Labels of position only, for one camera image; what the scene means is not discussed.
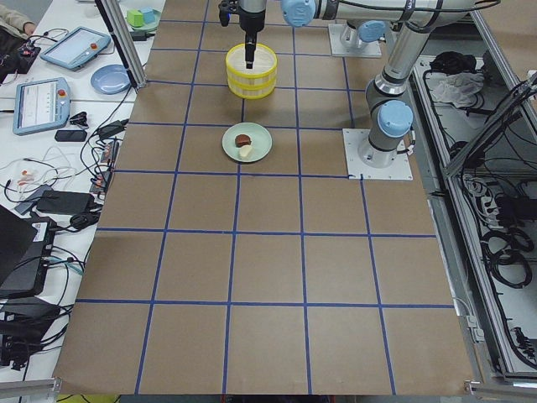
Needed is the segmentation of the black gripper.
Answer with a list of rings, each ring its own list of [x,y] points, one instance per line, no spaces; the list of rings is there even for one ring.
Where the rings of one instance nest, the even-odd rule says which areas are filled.
[[[245,66],[251,70],[254,63],[257,36],[264,28],[266,11],[252,13],[239,8],[238,16],[240,27],[245,33]]]

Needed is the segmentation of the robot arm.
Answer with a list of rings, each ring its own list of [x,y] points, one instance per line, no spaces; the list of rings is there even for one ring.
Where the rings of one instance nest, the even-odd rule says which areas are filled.
[[[314,19],[380,20],[401,23],[382,71],[368,84],[366,98],[372,119],[368,138],[358,147],[360,160],[375,168],[392,164],[414,115],[400,100],[418,56],[437,27],[453,24],[470,12],[499,1],[283,1],[287,24],[300,28]]]
[[[239,24],[245,33],[245,65],[251,70],[255,60],[258,33],[265,25],[266,0],[240,0],[238,2]]]

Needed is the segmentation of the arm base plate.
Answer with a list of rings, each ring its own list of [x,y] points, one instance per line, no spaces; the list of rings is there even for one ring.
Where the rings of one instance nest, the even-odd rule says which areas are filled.
[[[369,129],[342,130],[347,176],[355,180],[412,181],[409,156],[401,139],[396,150],[383,152],[369,143]]]
[[[369,59],[378,59],[382,56],[378,41],[365,42],[361,40],[357,30],[347,24],[330,24],[328,34],[332,56]]]

